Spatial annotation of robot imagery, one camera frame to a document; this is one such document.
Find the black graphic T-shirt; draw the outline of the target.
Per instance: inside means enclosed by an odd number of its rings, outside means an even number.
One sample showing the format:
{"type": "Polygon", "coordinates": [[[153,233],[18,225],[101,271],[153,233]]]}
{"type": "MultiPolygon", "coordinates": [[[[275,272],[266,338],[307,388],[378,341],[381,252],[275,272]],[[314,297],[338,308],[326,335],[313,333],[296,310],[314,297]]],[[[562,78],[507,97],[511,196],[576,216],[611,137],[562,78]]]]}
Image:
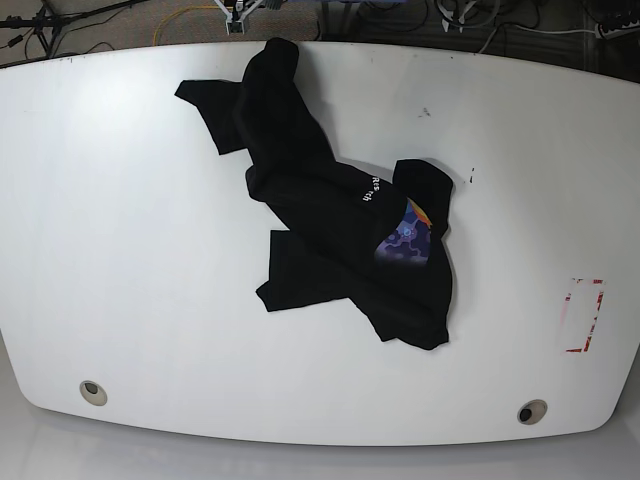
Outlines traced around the black graphic T-shirt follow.
{"type": "Polygon", "coordinates": [[[443,239],[453,180],[419,159],[383,179],[335,158],[294,77],[296,44],[273,38],[238,82],[185,80],[220,154],[249,153],[250,197],[283,229],[270,235],[270,311],[348,299],[382,341],[432,350],[449,340],[453,273],[443,239]]]}

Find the red tape rectangle marking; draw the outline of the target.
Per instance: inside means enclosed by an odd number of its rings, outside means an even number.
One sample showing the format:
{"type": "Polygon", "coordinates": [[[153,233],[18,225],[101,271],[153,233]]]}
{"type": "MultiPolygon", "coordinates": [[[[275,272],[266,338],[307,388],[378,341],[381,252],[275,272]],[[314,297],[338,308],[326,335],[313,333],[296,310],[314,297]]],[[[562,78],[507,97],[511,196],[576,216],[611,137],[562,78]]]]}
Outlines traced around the red tape rectangle marking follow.
{"type": "Polygon", "coordinates": [[[605,291],[602,279],[573,278],[564,298],[559,329],[562,353],[589,350],[605,291]]]}

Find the black tripod stand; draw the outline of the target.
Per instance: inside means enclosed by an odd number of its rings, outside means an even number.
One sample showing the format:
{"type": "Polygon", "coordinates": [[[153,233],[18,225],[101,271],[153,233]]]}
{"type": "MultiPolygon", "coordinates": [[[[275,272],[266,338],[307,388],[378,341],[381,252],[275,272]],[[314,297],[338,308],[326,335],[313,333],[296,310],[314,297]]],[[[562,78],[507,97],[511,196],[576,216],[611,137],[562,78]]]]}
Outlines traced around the black tripod stand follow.
{"type": "Polygon", "coordinates": [[[146,0],[120,1],[83,12],[59,13],[50,1],[42,1],[41,8],[31,19],[23,19],[20,16],[8,16],[1,21],[1,28],[11,30],[30,29],[44,50],[44,58],[52,59],[56,52],[56,47],[61,41],[62,31],[69,25],[108,12],[119,12],[123,9],[129,9],[142,3],[146,3],[146,0]]]}

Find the white power strip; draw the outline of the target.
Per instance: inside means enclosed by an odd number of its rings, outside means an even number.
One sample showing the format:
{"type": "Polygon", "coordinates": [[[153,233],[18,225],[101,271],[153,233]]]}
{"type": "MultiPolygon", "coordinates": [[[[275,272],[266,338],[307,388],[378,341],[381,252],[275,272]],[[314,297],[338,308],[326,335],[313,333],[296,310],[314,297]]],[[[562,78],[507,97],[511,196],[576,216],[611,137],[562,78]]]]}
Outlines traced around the white power strip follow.
{"type": "Polygon", "coordinates": [[[596,34],[604,40],[639,32],[639,12],[629,11],[608,17],[596,27],[596,34]]]}

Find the aluminium frame foot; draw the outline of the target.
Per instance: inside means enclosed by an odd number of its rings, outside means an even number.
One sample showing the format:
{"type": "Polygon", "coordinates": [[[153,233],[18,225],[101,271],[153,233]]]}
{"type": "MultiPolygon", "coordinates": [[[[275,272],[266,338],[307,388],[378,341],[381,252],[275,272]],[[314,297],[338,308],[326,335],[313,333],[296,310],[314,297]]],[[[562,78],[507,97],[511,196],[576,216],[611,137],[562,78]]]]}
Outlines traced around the aluminium frame foot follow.
{"type": "Polygon", "coordinates": [[[263,0],[215,0],[214,3],[225,15],[228,35],[246,34],[249,30],[249,17],[264,5],[263,0]]]}

